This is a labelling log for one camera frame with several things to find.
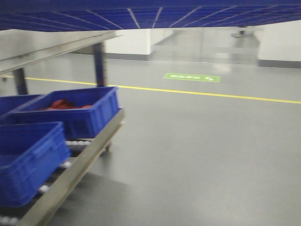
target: white wall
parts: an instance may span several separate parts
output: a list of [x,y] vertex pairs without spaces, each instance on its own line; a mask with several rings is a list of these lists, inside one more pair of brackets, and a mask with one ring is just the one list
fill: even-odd
[[120,30],[116,31],[120,37],[106,41],[107,53],[144,54],[151,52],[150,30]]
[[265,25],[258,58],[301,61],[301,21]]
[[172,29],[151,29],[150,30],[150,45],[155,45],[163,39],[172,35],[174,31]]
[[256,39],[261,42],[262,37],[263,37],[263,33],[264,33],[264,25],[260,25],[260,26],[256,26],[256,28],[262,28],[262,31],[254,31],[253,34],[256,37]]
[[106,41],[106,52],[149,55],[152,45],[173,34],[171,29],[141,29],[116,31],[120,37]]

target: blue bin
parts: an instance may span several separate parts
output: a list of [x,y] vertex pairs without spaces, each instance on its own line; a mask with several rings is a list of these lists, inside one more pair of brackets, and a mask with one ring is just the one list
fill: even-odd
[[27,204],[70,156],[61,122],[0,126],[0,206]]
[[20,95],[0,97],[0,124],[15,124],[11,115],[28,102],[40,97],[41,95]]
[[[23,107],[14,114],[18,123],[62,121],[67,139],[94,138],[118,112],[118,87],[54,91]],[[67,98],[85,109],[40,110],[59,99]]]

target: red item in crate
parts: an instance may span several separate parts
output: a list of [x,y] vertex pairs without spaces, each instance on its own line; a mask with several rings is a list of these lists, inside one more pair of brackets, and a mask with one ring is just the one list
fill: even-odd
[[92,105],[85,105],[81,107],[75,107],[73,102],[68,102],[67,98],[56,100],[48,108],[42,108],[41,110],[65,110],[65,109],[81,109],[81,108],[90,108]]

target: green floor sign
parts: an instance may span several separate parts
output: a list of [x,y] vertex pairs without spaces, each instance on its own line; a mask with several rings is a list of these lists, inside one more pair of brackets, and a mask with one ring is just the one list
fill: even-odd
[[210,81],[210,82],[220,82],[221,81],[220,76],[208,76],[208,75],[197,75],[197,74],[167,73],[163,78],[190,80],[190,81]]

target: yellow floor line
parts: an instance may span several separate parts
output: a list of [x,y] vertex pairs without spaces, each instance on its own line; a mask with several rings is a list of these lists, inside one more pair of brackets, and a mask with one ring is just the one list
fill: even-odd
[[[11,75],[6,75],[5,77],[13,78],[13,76],[11,76]],[[39,78],[31,78],[31,77],[26,77],[25,79],[35,80],[35,81],[54,81],[54,82],[66,82],[66,83],[83,84],[83,85],[96,85],[96,83],[93,83],[93,82],[82,82],[82,81],[39,79]],[[125,89],[139,89],[139,90],[160,91],[160,92],[169,92],[169,93],[194,94],[194,95],[203,95],[203,96],[212,96],[212,97],[231,97],[231,98],[239,98],[239,99],[301,104],[301,101],[294,101],[294,100],[270,99],[270,98],[262,98],[262,97],[246,97],[246,96],[227,95],[227,94],[202,93],[202,92],[182,91],[182,90],[173,90],[173,89],[156,89],[156,88],[136,87],[136,86],[121,86],[121,85],[109,85],[109,86],[118,86],[120,88],[125,88]]]

